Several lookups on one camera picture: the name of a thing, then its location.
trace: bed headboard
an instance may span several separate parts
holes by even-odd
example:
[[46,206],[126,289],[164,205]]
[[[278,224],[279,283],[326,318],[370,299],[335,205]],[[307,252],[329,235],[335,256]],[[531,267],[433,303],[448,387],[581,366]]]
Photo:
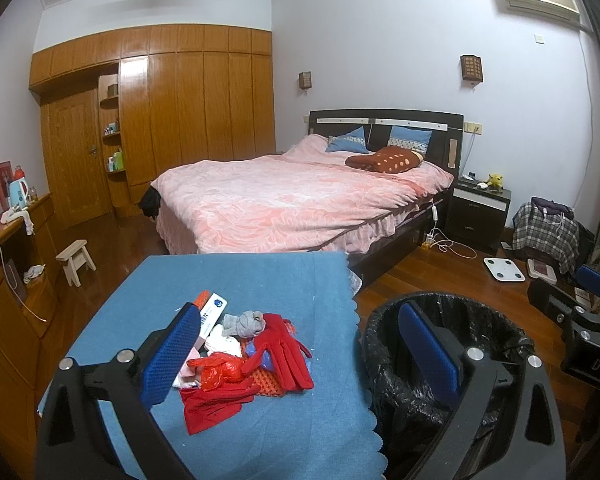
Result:
[[309,133],[323,137],[342,136],[364,126],[366,145],[376,152],[389,140],[391,126],[430,130],[432,132],[425,160],[448,171],[457,180],[462,153],[464,116],[423,110],[386,110],[351,108],[317,110],[309,115]]

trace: wall outlet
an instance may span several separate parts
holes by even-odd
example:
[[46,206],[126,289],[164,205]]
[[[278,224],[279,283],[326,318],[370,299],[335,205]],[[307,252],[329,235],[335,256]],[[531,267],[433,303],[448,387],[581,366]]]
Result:
[[482,134],[482,125],[480,123],[464,123],[464,131],[468,134]]

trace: blue kettle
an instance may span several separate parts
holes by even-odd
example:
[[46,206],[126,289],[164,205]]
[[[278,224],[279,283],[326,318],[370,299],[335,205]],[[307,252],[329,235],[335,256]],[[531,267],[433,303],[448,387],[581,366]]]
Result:
[[28,184],[25,178],[14,180],[8,185],[8,201],[10,207],[20,206],[24,209],[28,199]]

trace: trash can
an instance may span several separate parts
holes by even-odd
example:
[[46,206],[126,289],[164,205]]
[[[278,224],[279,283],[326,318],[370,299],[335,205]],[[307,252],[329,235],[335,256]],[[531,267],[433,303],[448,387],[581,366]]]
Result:
[[[387,478],[402,478],[432,444],[449,409],[435,400],[400,336],[398,313],[414,302],[431,322],[449,329],[465,347],[480,348],[493,360],[521,364],[534,354],[534,343],[503,314],[478,301],[444,292],[415,292],[389,300],[369,316],[362,338],[369,375],[371,410],[377,417]],[[498,418],[492,399],[477,438],[491,431]]]

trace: wooden stool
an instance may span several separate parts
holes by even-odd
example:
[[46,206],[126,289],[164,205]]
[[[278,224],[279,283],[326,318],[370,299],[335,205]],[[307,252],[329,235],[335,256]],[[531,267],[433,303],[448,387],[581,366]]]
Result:
[[93,263],[90,254],[86,250],[86,240],[75,240],[70,246],[55,257],[59,262],[64,263],[64,274],[69,285],[80,286],[78,278],[78,269],[86,264],[91,270],[96,270],[96,264]]

